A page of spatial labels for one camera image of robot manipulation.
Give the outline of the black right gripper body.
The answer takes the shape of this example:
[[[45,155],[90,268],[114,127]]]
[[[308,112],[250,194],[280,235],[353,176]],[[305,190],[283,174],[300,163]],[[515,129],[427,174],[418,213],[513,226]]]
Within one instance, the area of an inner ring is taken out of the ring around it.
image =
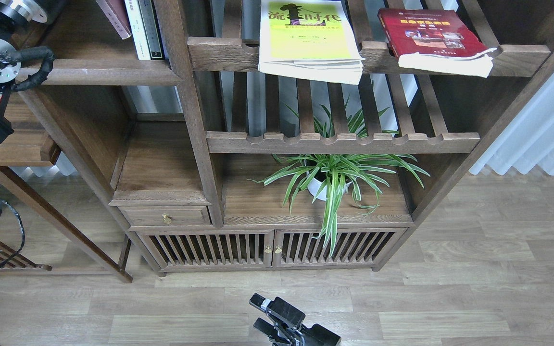
[[[340,346],[341,337],[320,324],[302,324],[305,313],[280,297],[267,301],[267,336],[274,346]]]

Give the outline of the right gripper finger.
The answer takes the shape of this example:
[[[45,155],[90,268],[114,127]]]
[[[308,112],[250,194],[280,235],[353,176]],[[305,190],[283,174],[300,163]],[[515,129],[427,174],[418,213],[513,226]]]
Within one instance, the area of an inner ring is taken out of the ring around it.
[[[266,337],[268,337],[270,342],[276,341],[278,337],[278,333],[275,327],[273,326],[273,324],[270,324],[265,320],[262,320],[262,318],[257,318],[253,324],[253,327],[258,331],[260,331],[261,333],[263,333],[264,335],[266,335]]]
[[[271,309],[271,304],[273,303],[272,300],[268,298],[264,298],[264,296],[254,293],[252,297],[249,299],[249,304],[256,309],[259,309],[263,313],[268,313]]]

